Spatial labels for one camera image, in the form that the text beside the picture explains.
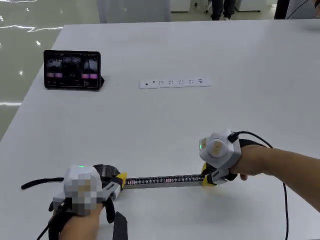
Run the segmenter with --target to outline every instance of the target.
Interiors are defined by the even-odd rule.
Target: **black strap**
[[[25,190],[25,189],[31,188],[31,187],[39,185],[39,184],[53,183],[53,182],[61,183],[63,181],[64,181],[63,177],[42,178],[42,179],[33,180],[33,181],[30,181],[30,182],[23,184],[21,186],[21,189]]]
[[[120,212],[115,213],[112,240],[128,240],[128,222]]]
[[[76,216],[73,212],[64,212],[53,217],[48,230],[49,240],[58,240],[62,229],[73,216]]]
[[[114,203],[112,202],[112,199],[108,197],[106,201],[102,202],[104,208],[105,208],[105,213],[106,213],[106,220],[108,223],[113,223],[115,221],[115,206]]]

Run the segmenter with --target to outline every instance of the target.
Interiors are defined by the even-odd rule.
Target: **person's leg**
[[[212,0],[212,15],[211,19],[213,21],[218,21],[221,17],[223,11],[223,1],[224,0]]]
[[[224,0],[224,4],[223,4],[223,16],[225,18],[230,19],[231,16],[235,13],[234,9],[235,9],[235,5],[236,5],[236,0]]]

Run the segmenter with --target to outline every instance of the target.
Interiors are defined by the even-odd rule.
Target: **hand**
[[[242,156],[238,163],[230,168],[232,174],[240,174],[242,180],[247,180],[248,175],[255,176],[265,173],[264,160],[268,148],[259,145],[248,145],[241,148]]]
[[[317,17],[320,17],[320,4],[318,4],[318,6],[316,6],[315,15],[316,15]]]

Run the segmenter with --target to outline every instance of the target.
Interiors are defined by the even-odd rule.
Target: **person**
[[[320,159],[290,151],[247,145],[231,173],[248,176],[266,174],[274,176],[304,198],[320,212]],[[88,216],[73,216],[64,226],[59,240],[95,240],[99,228],[99,216],[103,209],[98,204]]]
[[[235,5],[236,0],[212,0],[211,19],[219,21],[223,13],[223,20],[230,20],[231,16],[235,13]]]

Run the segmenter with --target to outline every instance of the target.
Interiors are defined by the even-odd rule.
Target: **forearm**
[[[99,228],[102,204],[88,216],[73,216],[63,227],[59,240],[95,240]]]
[[[273,175],[320,212],[320,159],[268,148],[265,173]]]

